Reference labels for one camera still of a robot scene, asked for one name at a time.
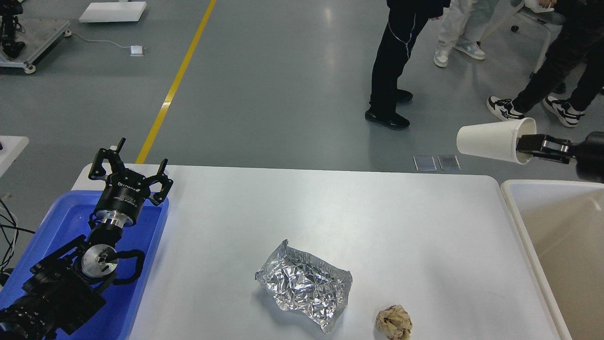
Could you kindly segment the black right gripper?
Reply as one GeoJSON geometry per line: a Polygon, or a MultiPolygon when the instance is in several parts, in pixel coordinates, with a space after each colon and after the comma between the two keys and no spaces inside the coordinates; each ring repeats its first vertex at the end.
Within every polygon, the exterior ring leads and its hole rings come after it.
{"type": "Polygon", "coordinates": [[[592,132],[578,144],[548,134],[524,134],[518,140],[516,150],[544,161],[562,164],[569,164],[574,158],[579,179],[595,183],[604,182],[603,132],[592,132]]]}

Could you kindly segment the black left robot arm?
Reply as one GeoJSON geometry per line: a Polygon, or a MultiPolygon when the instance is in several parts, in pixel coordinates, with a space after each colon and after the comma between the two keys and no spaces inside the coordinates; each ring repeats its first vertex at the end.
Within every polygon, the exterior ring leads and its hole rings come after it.
{"type": "Polygon", "coordinates": [[[173,180],[163,159],[153,176],[123,164],[115,149],[100,148],[89,179],[104,181],[104,190],[89,215],[89,235],[79,235],[55,250],[30,271],[25,294],[1,310],[3,340],[54,340],[60,329],[73,334],[106,304],[102,293],[112,285],[136,282],[144,271],[145,253],[117,250],[127,227],[137,224],[145,201],[164,203],[173,180]]]}

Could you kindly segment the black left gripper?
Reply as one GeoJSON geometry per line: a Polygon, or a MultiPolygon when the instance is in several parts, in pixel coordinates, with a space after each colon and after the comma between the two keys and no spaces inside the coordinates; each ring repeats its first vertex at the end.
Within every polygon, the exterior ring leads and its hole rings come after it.
{"type": "Polygon", "coordinates": [[[99,220],[117,217],[122,220],[120,227],[134,226],[148,199],[153,206],[165,202],[173,186],[173,180],[165,173],[168,159],[163,159],[157,174],[146,177],[133,170],[127,170],[119,156],[126,138],[121,138],[116,149],[100,148],[94,157],[88,178],[106,181],[106,186],[94,208],[93,215],[99,220]],[[111,173],[103,167],[107,161],[111,173]],[[151,186],[160,183],[160,190],[153,193],[151,186]]]}

